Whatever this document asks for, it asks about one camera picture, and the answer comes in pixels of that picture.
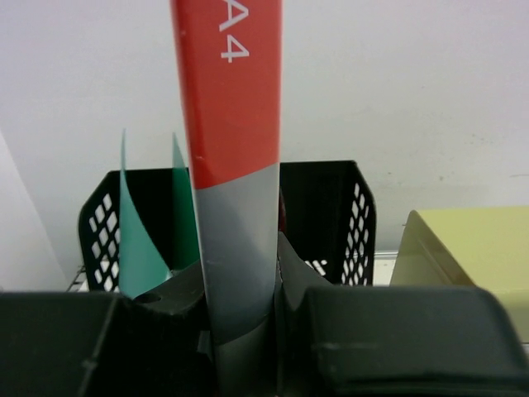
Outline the green binder folder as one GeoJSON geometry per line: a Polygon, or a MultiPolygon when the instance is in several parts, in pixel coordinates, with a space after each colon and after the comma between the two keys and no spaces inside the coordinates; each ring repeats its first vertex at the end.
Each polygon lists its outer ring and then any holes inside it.
{"type": "Polygon", "coordinates": [[[134,299],[199,261],[198,232],[176,136],[170,168],[129,170],[123,135],[119,178],[119,288],[134,299]]]}

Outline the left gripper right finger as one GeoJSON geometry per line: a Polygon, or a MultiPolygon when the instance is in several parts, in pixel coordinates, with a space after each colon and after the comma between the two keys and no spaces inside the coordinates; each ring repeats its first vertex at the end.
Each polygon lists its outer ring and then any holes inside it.
{"type": "Polygon", "coordinates": [[[334,285],[278,237],[280,396],[525,396],[528,358],[476,287],[334,285]]]}

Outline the red folder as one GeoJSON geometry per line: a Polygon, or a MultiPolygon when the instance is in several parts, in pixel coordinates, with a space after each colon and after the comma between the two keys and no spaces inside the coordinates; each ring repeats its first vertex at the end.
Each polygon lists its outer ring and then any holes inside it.
{"type": "Polygon", "coordinates": [[[282,4],[170,4],[213,346],[251,356],[271,310],[279,210],[282,4]]]}

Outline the black three-slot file rack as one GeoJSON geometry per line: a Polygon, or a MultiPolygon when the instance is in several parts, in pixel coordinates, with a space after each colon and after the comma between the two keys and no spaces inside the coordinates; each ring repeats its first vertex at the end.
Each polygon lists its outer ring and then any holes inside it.
{"type": "MultiPolygon", "coordinates": [[[[376,207],[352,160],[284,162],[280,229],[298,256],[333,284],[371,285],[376,207]]],[[[108,172],[79,214],[83,271],[90,290],[119,278],[120,178],[108,172]]]]}

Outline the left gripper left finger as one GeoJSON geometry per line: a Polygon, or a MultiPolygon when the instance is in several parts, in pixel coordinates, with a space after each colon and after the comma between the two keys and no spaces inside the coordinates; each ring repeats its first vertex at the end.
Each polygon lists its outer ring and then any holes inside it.
{"type": "Polygon", "coordinates": [[[212,396],[198,348],[208,328],[200,265],[130,299],[119,293],[4,292],[4,396],[212,396]]]}

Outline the olive green drawer toolbox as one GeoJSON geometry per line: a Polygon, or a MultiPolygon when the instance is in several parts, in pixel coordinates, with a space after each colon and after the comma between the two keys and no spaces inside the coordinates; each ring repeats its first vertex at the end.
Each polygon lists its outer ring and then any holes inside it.
{"type": "Polygon", "coordinates": [[[485,289],[528,342],[528,208],[445,208],[409,213],[391,285],[485,289]]]}

